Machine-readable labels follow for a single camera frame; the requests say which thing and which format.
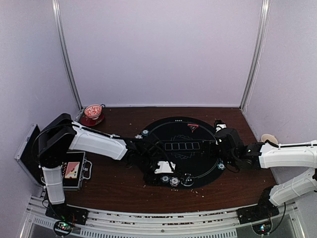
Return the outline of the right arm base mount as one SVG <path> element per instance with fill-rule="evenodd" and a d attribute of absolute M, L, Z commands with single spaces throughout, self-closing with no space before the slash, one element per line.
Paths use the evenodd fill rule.
<path fill-rule="evenodd" d="M 279 209 L 275 206 L 268 207 L 254 205 L 250 207 L 239 208 L 236 212 L 240 224 L 252 223 L 279 215 Z"/>

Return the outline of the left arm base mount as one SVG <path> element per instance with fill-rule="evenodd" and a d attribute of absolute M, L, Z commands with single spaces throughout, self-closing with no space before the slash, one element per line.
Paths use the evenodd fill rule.
<path fill-rule="evenodd" d="M 83 208 L 65 204 L 52 205 L 46 209 L 45 215 L 57 220 L 67 221 L 72 224 L 85 225 L 89 211 Z"/>

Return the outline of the red black all-in triangle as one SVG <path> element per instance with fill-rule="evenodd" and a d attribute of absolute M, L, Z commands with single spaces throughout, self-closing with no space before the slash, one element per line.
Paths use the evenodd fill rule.
<path fill-rule="evenodd" d="M 190 130 L 191 130 L 192 133 L 193 133 L 197 128 L 199 128 L 199 125 L 198 125 L 198 124 L 189 123 L 189 124 L 187 124 L 187 126 L 190 128 Z"/>

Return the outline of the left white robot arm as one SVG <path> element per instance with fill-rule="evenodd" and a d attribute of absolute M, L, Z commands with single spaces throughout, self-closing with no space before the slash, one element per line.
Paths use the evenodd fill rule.
<path fill-rule="evenodd" d="M 44 175 L 52 212 L 60 220 L 71 216 L 65 205 L 61 165 L 70 150 L 103 155 L 117 161 L 127 160 L 144 174 L 173 174 L 175 165 L 156 137 L 129 138 L 107 134 L 73 121 L 67 113 L 60 114 L 36 137 L 34 153 Z"/>

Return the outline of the green white chips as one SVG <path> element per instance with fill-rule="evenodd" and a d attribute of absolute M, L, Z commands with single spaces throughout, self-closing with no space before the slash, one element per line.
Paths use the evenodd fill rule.
<path fill-rule="evenodd" d="M 162 176 L 162 177 L 161 177 L 161 181 L 162 181 L 163 183 L 168 183 L 168 182 L 169 182 L 169 176 Z"/>
<path fill-rule="evenodd" d="M 225 165 L 223 163 L 219 163 L 217 165 L 217 167 L 218 167 L 219 170 L 224 170 L 225 169 Z"/>
<path fill-rule="evenodd" d="M 148 136 L 148 135 L 149 135 L 149 131 L 148 131 L 147 129 L 144 129 L 144 130 L 141 132 L 141 134 L 142 134 L 143 136 Z"/>

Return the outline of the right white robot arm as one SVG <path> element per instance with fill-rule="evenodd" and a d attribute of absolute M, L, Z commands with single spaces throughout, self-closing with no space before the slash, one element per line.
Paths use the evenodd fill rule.
<path fill-rule="evenodd" d="M 254 207 L 254 215 L 264 219 L 273 209 L 289 200 L 317 190 L 317 142 L 276 144 L 269 140 L 244 145 L 237 130 L 216 129 L 216 152 L 235 167 L 269 169 L 305 167 L 306 171 L 279 185 L 266 188 Z"/>

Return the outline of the blue white chips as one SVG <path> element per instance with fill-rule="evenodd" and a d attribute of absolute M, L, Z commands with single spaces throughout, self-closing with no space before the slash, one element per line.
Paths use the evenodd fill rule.
<path fill-rule="evenodd" d="M 142 139 L 143 137 L 142 137 L 142 135 L 137 134 L 137 135 L 135 135 L 135 138 L 136 139 Z"/>
<path fill-rule="evenodd" d="M 172 177 L 172 178 L 170 178 L 169 183 L 172 187 L 177 187 L 179 185 L 180 181 L 179 181 L 179 178 Z"/>

